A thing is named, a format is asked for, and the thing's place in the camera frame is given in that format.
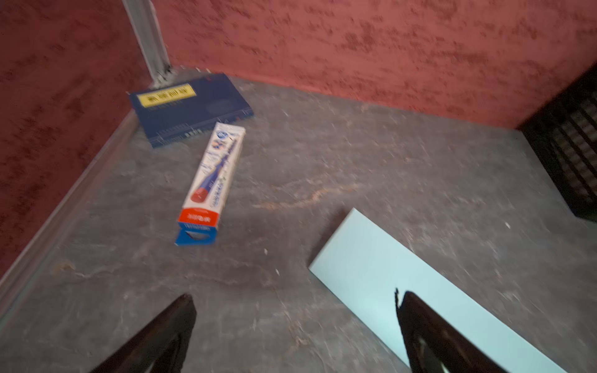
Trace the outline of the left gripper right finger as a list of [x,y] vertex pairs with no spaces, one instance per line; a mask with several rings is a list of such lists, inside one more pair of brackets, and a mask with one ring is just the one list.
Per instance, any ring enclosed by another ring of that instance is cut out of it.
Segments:
[[394,293],[396,317],[413,372],[503,372],[413,292]]

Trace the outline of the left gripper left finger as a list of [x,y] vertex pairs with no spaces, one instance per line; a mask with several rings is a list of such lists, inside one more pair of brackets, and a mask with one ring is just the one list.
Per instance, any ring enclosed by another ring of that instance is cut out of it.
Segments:
[[196,317],[192,296],[181,295],[93,371],[180,372]]

